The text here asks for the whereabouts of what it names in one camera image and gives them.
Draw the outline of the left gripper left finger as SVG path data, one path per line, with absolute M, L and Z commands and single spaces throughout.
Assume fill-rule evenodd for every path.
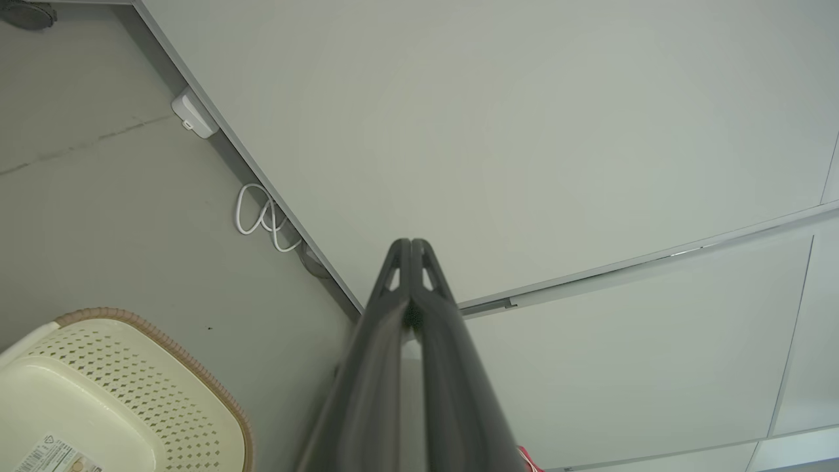
M 410 302 L 410 240 L 390 246 L 338 368 L 300 471 L 399 469 L 402 317 Z

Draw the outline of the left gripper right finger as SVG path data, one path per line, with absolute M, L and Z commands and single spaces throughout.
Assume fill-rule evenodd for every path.
M 431 471 L 524 471 L 513 434 L 431 244 L 411 242 L 411 326 L 419 341 Z

